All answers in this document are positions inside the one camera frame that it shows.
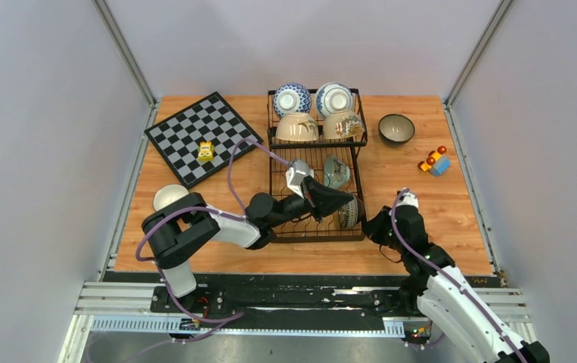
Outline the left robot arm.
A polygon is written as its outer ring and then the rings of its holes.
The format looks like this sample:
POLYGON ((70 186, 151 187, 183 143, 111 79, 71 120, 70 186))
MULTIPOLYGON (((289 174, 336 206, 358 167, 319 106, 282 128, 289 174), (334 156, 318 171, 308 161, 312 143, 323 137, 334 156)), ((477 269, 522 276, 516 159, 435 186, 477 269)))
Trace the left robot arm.
POLYGON ((189 193, 151 214, 142 222, 143 244, 153 252, 164 278, 170 302, 180 312, 191 312, 199 303, 197 282, 190 258, 207 242, 216 240, 259 250, 276 238, 275 227, 303 216, 317 221, 337 212, 357 197, 305 177, 300 192, 277 200, 255 194, 242 216, 209 205, 199 193, 189 193))

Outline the dark blue glazed bowl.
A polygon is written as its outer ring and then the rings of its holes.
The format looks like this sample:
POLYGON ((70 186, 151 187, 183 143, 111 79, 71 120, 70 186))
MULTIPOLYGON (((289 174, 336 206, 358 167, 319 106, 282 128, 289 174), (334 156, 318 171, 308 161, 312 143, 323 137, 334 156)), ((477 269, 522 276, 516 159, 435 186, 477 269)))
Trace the dark blue glazed bowl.
POLYGON ((388 114, 378 123, 380 140, 389 146, 401 146, 415 135, 413 122, 401 114, 388 114))

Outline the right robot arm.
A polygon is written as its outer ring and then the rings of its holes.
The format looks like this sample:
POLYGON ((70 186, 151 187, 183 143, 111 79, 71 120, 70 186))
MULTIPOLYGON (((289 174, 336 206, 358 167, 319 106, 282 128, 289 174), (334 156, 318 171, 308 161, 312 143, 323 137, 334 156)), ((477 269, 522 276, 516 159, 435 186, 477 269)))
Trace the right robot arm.
POLYGON ((374 243, 400 253, 409 273, 398 291, 402 311, 428 317, 471 362, 551 360, 540 342, 527 342, 483 302, 448 253, 430 241, 416 206, 384 206, 363 229, 374 243))

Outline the black wire dish rack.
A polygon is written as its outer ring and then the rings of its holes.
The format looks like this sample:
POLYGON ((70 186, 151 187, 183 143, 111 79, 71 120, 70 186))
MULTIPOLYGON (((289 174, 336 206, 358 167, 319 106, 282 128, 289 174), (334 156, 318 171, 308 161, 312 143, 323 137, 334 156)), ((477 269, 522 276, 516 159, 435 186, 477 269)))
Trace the black wire dish rack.
MULTIPOLYGON (((361 176, 358 167, 360 150, 368 142, 368 133, 355 135, 351 138, 325 139, 319 136, 313 142, 282 141, 276 137, 276 129, 280 118, 272 107, 275 90, 268 91, 268 146, 271 151, 285 160, 296 158, 304 160, 314 170, 315 180, 324 182, 324 163, 328 156, 340 158, 350 171, 349 181, 342 187, 343 191, 354 194, 363 201, 361 176)), ((362 223, 366 218, 362 216, 357 225, 350 229, 343 229, 339 225, 338 214, 334 213, 317 222, 313 218, 300 217, 274 228, 276 244, 315 243, 315 242, 350 242, 364 238, 362 223)))

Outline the blue white patterned bowl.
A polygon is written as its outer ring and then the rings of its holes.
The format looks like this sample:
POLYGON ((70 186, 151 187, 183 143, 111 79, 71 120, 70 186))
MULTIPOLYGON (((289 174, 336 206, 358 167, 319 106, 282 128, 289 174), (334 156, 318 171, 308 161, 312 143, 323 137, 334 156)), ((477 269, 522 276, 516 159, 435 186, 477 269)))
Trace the blue white patterned bowl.
POLYGON ((343 230, 353 229, 364 216, 364 204, 358 197, 354 197, 337 211, 339 227, 343 230))

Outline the teal white striped bowl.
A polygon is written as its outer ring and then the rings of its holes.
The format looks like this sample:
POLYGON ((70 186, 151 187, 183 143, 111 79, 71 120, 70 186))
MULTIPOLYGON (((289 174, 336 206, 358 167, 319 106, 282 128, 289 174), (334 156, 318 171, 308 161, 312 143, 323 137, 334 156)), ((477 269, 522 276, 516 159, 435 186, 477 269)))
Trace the teal white striped bowl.
POLYGON ((155 211, 159 211, 188 194, 188 189, 182 185, 166 185, 155 193, 153 198, 153 208, 155 211))

